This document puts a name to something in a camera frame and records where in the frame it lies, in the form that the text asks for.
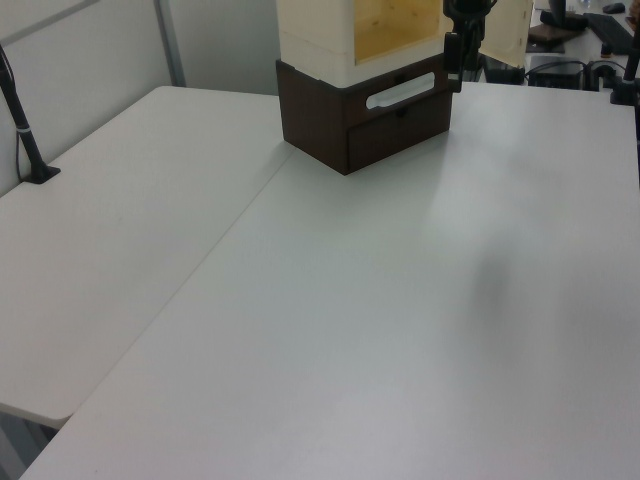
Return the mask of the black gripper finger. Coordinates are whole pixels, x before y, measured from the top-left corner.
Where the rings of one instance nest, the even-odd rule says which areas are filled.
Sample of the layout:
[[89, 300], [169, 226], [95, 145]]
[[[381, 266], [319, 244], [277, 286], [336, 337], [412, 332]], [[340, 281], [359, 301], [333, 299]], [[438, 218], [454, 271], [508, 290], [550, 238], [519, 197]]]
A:
[[481, 28], [474, 28], [469, 33], [468, 52], [466, 56], [466, 79], [478, 80], [483, 65], [482, 55], [479, 53], [484, 33]]
[[462, 39], [455, 32], [448, 32], [444, 37], [443, 69], [447, 73], [448, 88], [460, 93], [462, 88]]

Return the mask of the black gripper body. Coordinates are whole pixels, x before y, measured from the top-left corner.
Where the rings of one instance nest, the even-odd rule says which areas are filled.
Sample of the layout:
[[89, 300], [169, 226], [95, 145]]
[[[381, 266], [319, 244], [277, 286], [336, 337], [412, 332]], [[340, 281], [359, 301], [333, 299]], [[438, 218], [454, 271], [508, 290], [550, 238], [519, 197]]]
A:
[[483, 24], [496, 0], [444, 0], [443, 13], [452, 20], [454, 31], [464, 31], [474, 22]]

